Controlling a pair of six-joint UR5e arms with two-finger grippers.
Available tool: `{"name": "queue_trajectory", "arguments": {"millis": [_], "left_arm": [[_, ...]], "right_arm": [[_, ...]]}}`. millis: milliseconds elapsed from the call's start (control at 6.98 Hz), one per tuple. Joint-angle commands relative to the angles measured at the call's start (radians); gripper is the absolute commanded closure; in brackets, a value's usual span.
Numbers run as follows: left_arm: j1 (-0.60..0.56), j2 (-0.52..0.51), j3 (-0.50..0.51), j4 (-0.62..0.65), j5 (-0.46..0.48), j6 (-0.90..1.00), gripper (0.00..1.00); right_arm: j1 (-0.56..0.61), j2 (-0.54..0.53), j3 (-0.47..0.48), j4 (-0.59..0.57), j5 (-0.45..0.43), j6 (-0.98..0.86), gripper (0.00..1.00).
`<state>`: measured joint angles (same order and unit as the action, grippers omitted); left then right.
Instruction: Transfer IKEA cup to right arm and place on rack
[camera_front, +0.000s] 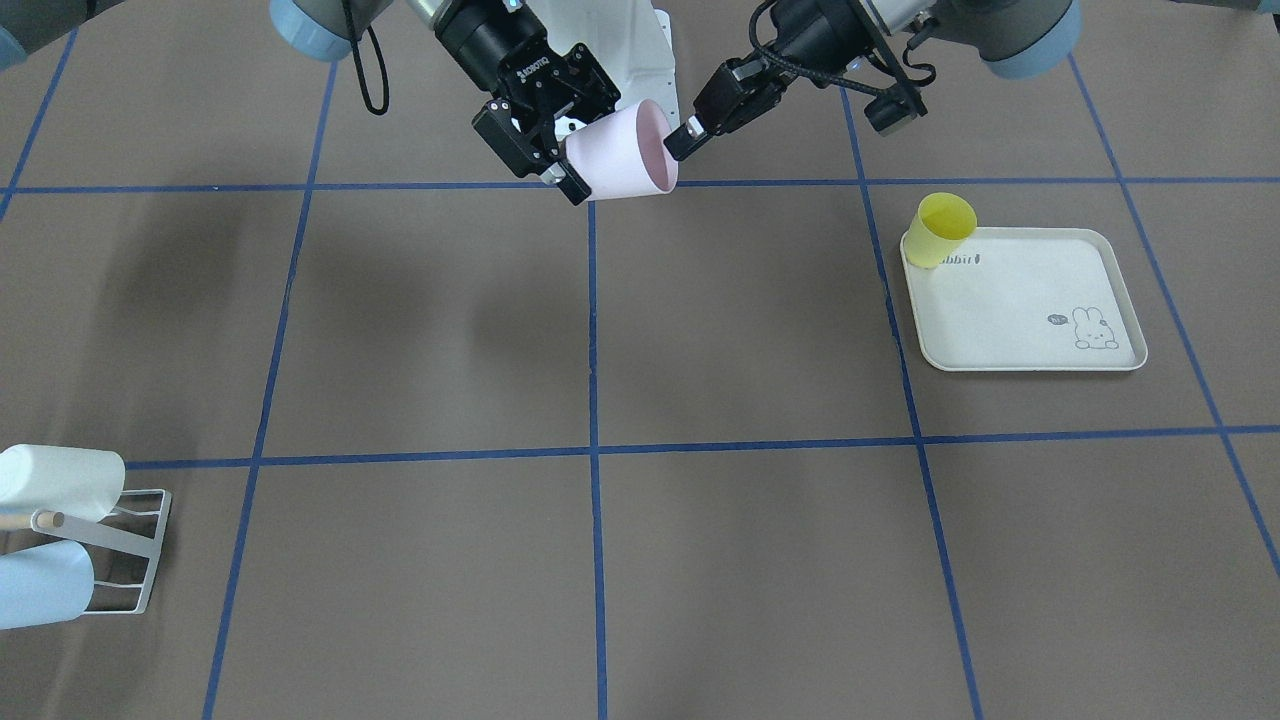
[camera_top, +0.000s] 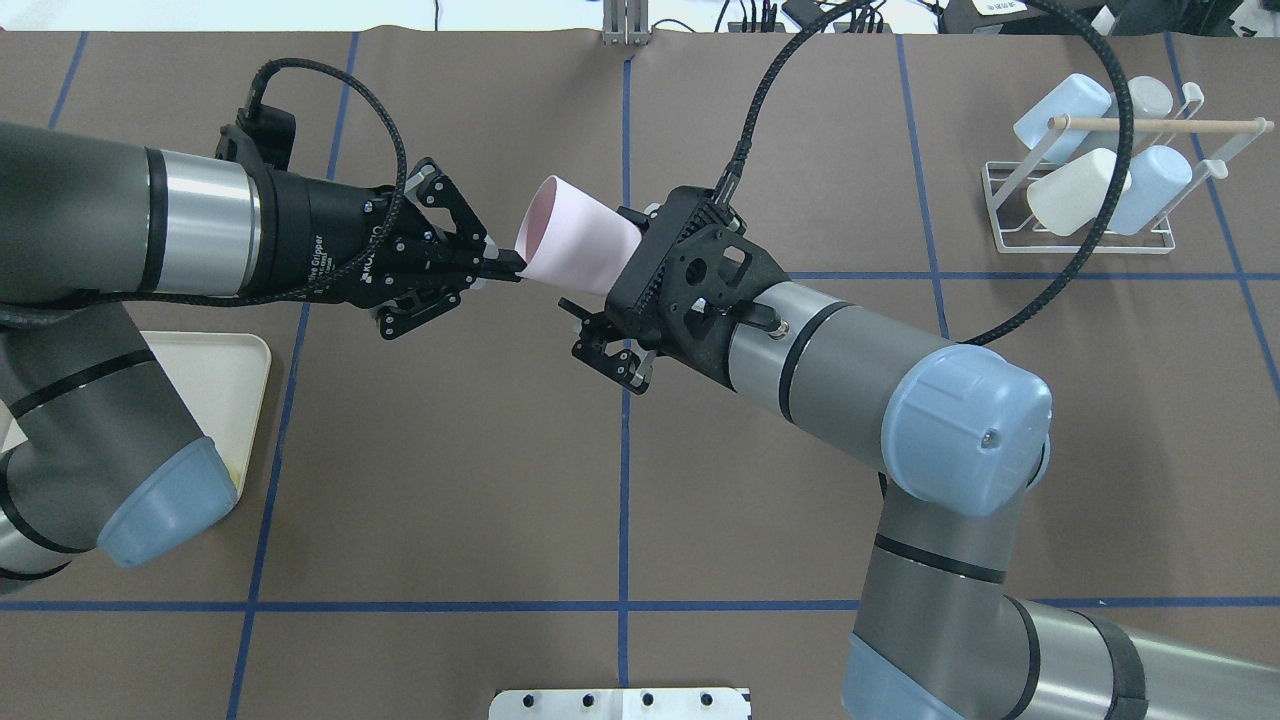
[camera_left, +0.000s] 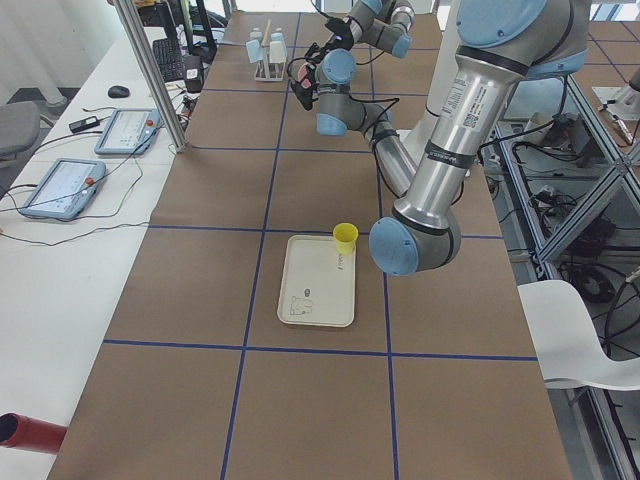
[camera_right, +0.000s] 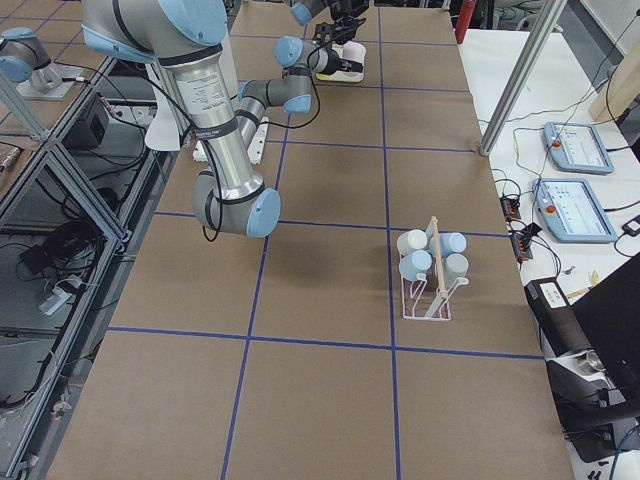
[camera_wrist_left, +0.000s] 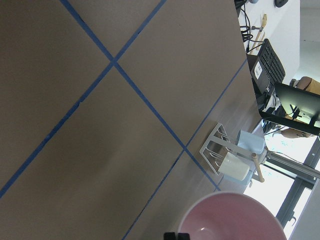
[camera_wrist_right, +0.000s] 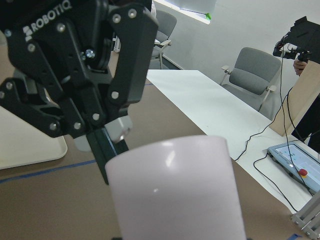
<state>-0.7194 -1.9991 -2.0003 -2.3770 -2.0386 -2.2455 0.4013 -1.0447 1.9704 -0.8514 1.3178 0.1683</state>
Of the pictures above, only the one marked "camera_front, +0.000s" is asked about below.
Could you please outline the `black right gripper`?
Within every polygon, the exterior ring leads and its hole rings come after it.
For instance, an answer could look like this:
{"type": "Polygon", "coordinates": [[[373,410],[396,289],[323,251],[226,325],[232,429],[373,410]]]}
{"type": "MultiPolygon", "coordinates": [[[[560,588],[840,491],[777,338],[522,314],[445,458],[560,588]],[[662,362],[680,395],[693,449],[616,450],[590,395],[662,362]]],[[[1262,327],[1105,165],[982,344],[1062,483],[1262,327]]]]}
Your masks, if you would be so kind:
{"type": "Polygon", "coordinates": [[[621,92],[584,44],[556,51],[522,1],[439,1],[431,31],[489,100],[471,126],[517,177],[538,176],[573,205],[591,186],[561,142],[614,113],[621,92]]]}

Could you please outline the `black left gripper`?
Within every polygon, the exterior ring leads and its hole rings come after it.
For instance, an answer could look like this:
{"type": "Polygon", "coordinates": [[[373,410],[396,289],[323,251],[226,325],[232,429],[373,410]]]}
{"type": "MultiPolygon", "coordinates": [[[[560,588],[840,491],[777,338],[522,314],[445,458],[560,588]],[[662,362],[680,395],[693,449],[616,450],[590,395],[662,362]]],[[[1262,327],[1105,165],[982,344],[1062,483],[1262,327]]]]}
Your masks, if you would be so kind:
{"type": "Polygon", "coordinates": [[[722,61],[695,97],[695,115],[663,140],[686,161],[712,137],[730,135],[774,109],[788,86],[864,94],[867,119],[879,135],[927,114],[920,88],[888,38],[913,26],[925,1],[763,1],[748,20],[751,49],[722,61]]]}

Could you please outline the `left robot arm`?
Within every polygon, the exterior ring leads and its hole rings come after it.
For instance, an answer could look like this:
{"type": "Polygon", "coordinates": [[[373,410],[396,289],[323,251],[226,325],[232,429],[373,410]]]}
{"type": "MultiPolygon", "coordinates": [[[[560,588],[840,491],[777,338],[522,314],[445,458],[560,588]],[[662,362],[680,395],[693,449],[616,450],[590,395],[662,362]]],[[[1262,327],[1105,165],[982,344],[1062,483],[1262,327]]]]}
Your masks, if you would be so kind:
{"type": "Polygon", "coordinates": [[[1066,58],[1082,26],[1076,1],[763,1],[750,53],[716,68],[664,146],[686,160],[772,111],[797,79],[865,95],[872,129],[890,135],[927,113],[937,69],[911,60],[925,41],[972,47],[997,77],[1025,79],[1066,58]]]}

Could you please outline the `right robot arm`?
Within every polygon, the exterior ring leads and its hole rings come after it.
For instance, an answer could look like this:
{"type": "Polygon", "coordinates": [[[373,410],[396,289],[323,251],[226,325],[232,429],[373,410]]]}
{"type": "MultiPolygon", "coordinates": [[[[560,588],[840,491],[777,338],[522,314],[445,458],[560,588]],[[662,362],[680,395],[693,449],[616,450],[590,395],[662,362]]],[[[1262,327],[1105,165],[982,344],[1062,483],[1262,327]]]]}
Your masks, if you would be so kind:
{"type": "MultiPolygon", "coordinates": [[[[488,94],[472,128],[513,176],[536,176],[572,204],[593,195],[585,174],[568,159],[556,133],[562,118],[591,124],[614,113],[621,94],[582,44],[557,53],[536,13],[524,1],[416,1],[413,12],[460,69],[488,94]]],[[[372,28],[384,1],[271,1],[276,33],[296,51],[320,61],[349,56],[366,109],[374,102],[361,56],[369,42],[385,61],[372,28]]]]}

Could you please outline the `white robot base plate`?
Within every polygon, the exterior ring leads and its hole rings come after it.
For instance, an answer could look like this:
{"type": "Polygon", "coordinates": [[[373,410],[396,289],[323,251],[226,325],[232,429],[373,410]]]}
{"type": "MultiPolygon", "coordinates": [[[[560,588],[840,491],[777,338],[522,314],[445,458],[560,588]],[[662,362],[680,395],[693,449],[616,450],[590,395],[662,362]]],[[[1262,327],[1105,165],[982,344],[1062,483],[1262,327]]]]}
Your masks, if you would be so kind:
{"type": "Polygon", "coordinates": [[[655,102],[671,133],[681,124],[669,14],[650,1],[600,1],[596,59],[621,97],[618,110],[643,100],[655,102]]]}

